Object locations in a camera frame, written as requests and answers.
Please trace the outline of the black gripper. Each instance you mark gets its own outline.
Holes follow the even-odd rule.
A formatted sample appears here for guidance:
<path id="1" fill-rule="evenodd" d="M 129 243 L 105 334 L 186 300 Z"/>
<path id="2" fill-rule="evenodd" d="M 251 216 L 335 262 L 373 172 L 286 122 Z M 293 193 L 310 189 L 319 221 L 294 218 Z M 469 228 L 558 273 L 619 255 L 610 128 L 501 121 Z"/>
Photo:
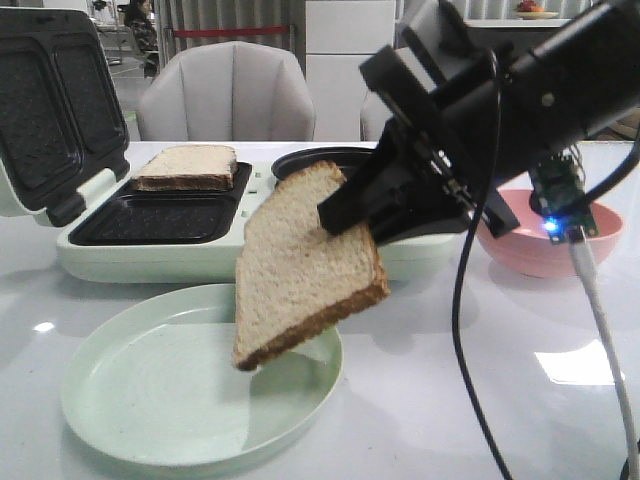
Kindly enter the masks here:
<path id="1" fill-rule="evenodd" d="M 474 43 L 449 1 L 412 7 L 400 36 L 421 70 L 391 47 L 361 65 L 392 116 L 375 149 L 327 148 L 327 159 L 348 175 L 318 204 L 321 226 L 339 235 L 365 222 L 386 245 L 464 232 L 480 212 L 494 237 L 506 235 L 519 225 L 497 192 L 496 174 L 512 43 Z"/>

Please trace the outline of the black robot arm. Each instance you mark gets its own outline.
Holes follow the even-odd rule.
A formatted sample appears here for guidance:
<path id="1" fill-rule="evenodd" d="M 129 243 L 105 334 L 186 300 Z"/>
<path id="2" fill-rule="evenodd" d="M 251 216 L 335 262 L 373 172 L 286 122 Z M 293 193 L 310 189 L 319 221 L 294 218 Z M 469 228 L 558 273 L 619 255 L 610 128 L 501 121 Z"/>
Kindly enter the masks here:
<path id="1" fill-rule="evenodd" d="M 426 88 L 384 47 L 360 67 L 391 112 L 370 158 L 318 207 L 338 235 L 365 223 L 378 244 L 459 233 L 482 209 L 514 230 L 500 185 L 626 115 L 639 103 L 639 5 L 600 1 L 541 44 L 474 44 L 455 7 L 428 1 L 403 31 Z"/>

